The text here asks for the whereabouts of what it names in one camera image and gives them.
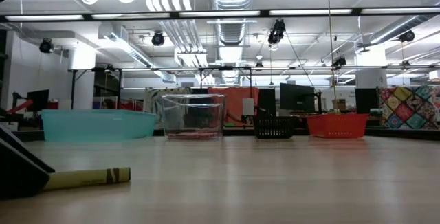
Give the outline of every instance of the clear glass bowl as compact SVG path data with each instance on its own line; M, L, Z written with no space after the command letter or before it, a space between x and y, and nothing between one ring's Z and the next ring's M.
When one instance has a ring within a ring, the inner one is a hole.
M162 122L169 139L218 139L223 135L222 94L162 96Z

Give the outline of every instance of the metal frame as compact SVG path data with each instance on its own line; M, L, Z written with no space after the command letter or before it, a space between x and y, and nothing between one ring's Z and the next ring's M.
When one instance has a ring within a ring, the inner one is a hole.
M387 65L387 66L344 66L343 69L345 70L362 70L362 69L440 69L440 65L406 65L400 66L400 65ZM124 72L139 72L139 71L199 71L200 72L200 89L203 88L203 79L210 74L214 70L224 71L224 70L239 70L241 73L245 75L246 78L250 80L250 93L252 97L252 71L258 70L258 71L267 71L267 70L295 70L295 71L304 71L304 70L332 70L332 67L322 67L322 66L304 66L304 67L200 67L200 68L121 68L121 69L115 69L119 72L119 89L118 89L118 105L117 107L120 108L120 92L121 89L124 89ZM210 70L210 72L204 76L203 72L205 70ZM249 76L246 75L243 70L249 70ZM72 85L71 85L71 107L74 107L74 94L75 94L75 83L76 81L86 72L86 71L94 71L94 69L70 69L69 72L72 72ZM76 77L76 73L82 72L79 77Z
M121 107L121 89L124 88L124 73L122 72L122 69L116 69L119 72L119 86L118 86L118 101L116 102L116 108L120 109ZM71 100L71 109L74 109L74 100L75 100L75 86L76 81L79 80L86 72L94 72L93 69L70 69L68 72L72 72L71 75L71 93L70 93L70 100Z
M230 18L295 18L295 17L328 17L328 8L307 9L277 9L277 10L193 10L170 12L122 12L122 13L74 13L74 14L3 14L0 23L41 23L41 22L81 22L81 21L163 21L163 20L193 20L193 19L230 19ZM350 10L337 13L332 17L359 16L405 16L405 15L439 15L438 6L407 6L407 7L365 7L365 8L332 8L331 10ZM380 13L365 13L365 10L380 10ZM69 19L68 16L80 15L82 19Z

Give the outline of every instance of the box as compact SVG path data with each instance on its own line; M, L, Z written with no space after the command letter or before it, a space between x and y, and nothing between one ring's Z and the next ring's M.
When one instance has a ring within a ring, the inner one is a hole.
M48 142L122 141L153 136L156 115L137 111L43 110Z
M223 136L223 94L162 96L162 122L169 139L216 139Z
M331 101L333 103L334 109L339 109L339 111L345 111L347 109L347 105L345 104L345 99L338 99L338 106L335 106L335 100Z

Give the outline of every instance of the black wire basket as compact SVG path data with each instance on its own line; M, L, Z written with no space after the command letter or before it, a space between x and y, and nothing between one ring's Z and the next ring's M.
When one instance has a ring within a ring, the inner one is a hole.
M254 117L255 136L259 139L289 139L294 126L294 117Z

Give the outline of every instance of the teal plastic bin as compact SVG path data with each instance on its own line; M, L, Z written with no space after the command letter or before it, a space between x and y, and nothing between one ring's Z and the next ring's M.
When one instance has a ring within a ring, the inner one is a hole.
M43 110L45 140L105 142L153 136L156 114L126 110Z

